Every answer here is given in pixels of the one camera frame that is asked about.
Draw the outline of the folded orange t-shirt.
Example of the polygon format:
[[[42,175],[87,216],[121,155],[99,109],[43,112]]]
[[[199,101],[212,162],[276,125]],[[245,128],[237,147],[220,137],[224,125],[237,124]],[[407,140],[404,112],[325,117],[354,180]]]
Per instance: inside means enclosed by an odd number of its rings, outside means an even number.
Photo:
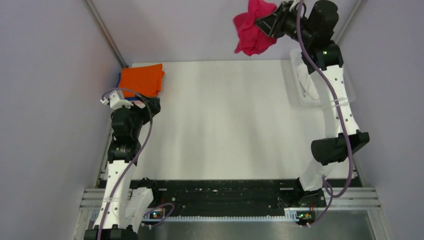
[[[117,87],[132,90],[146,97],[157,97],[162,91],[164,76],[165,72],[161,63],[127,67],[122,70]]]

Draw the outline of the white plastic laundry basket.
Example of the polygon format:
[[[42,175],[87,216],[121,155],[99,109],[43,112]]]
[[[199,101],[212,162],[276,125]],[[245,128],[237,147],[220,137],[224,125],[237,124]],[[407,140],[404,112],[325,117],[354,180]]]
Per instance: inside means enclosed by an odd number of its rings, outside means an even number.
[[[299,104],[303,107],[320,107],[321,101],[315,84],[309,76],[308,69],[302,60],[301,49],[295,48],[290,51],[290,61],[294,75],[294,83],[297,87]],[[357,99],[356,90],[346,68],[343,69],[345,89],[350,103]]]

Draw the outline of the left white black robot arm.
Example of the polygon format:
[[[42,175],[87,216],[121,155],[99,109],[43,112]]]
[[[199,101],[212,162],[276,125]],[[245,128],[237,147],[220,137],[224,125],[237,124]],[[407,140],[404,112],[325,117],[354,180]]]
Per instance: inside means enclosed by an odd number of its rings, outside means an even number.
[[[153,117],[161,111],[159,97],[136,97],[144,106],[112,92],[102,103],[112,109],[110,115],[112,140],[107,150],[107,180],[99,214],[91,229],[84,232],[85,240],[136,240],[148,207],[160,202],[160,193],[151,187],[131,190],[132,176],[147,140],[140,142],[144,125],[150,138]]]

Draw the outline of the folded blue t-shirt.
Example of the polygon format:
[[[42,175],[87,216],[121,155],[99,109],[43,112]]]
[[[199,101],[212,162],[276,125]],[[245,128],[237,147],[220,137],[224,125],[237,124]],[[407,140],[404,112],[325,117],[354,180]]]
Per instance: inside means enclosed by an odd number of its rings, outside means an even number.
[[[117,81],[116,86],[115,86],[116,88],[119,88],[121,86],[121,81],[122,81],[122,74],[119,73],[119,75],[118,75],[118,81]],[[132,102],[138,100],[135,96],[126,97],[125,99],[128,100],[128,101],[132,101]]]

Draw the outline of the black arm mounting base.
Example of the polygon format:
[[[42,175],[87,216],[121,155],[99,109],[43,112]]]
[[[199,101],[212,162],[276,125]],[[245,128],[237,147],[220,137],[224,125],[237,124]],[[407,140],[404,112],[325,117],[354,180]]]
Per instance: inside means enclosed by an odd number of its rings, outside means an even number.
[[[163,203],[171,217],[282,217],[285,208],[324,208],[324,190],[302,193],[294,179],[131,180],[129,188],[152,189],[151,207]]]

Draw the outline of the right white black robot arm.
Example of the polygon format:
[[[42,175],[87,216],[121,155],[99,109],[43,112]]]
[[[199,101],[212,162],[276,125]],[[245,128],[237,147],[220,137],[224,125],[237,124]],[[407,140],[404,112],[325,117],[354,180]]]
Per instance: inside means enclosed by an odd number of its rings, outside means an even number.
[[[332,1],[319,0],[309,16],[304,16],[303,6],[301,0],[284,1],[274,12],[254,22],[269,37],[288,36],[299,43],[302,61],[322,105],[325,136],[311,142],[312,160],[296,179],[290,198],[299,206],[314,202],[322,191],[329,192],[327,177],[343,162],[348,162],[348,188],[354,173],[353,155],[370,140],[354,119],[345,87],[342,52],[332,39],[339,21],[338,7]]]

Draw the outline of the crimson red t-shirt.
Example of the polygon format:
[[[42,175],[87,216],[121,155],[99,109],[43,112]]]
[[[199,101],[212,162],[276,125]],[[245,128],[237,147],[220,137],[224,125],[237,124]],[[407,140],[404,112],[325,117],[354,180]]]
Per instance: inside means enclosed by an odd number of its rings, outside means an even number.
[[[265,0],[247,1],[247,11],[236,15],[232,20],[238,37],[235,54],[260,55],[277,43],[275,38],[267,36],[255,25],[256,20],[272,14],[276,9],[275,3]]]

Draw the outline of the folded pink t-shirt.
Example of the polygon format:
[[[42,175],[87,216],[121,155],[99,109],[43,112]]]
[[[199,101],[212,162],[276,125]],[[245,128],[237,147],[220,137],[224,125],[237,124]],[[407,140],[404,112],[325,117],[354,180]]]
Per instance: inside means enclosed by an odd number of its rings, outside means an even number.
[[[140,107],[140,108],[144,108],[145,104],[142,101],[136,100],[132,102],[134,105]]]

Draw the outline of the crumpled white t-shirt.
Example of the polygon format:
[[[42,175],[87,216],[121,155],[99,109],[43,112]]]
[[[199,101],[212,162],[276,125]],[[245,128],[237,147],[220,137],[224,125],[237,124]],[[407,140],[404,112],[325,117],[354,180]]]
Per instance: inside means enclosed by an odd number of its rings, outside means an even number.
[[[304,63],[299,64],[296,67],[296,72],[298,76],[298,81],[300,82],[300,85],[302,89],[304,90],[303,95],[312,100],[318,101],[320,99],[318,95],[318,91],[308,72],[307,66]]]

